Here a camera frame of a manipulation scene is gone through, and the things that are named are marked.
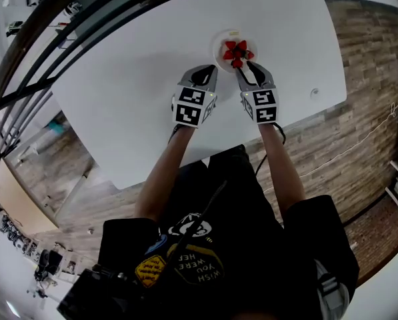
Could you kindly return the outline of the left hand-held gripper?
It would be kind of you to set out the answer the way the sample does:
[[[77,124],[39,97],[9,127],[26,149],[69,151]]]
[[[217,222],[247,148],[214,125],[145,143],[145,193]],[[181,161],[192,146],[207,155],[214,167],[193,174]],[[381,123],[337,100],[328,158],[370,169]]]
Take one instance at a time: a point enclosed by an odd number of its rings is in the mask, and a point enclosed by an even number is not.
[[[187,70],[172,98],[173,122],[198,128],[212,114],[216,102],[218,68],[200,65]]]

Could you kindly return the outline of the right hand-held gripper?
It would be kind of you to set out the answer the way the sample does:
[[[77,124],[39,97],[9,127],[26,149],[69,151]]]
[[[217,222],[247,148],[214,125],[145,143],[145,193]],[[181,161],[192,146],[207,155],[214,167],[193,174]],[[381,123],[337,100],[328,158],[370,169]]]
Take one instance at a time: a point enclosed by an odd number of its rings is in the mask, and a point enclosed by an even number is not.
[[[278,116],[279,98],[273,76],[256,62],[247,61],[246,64],[256,83],[249,82],[241,68],[235,69],[243,108],[258,125],[275,123]]]

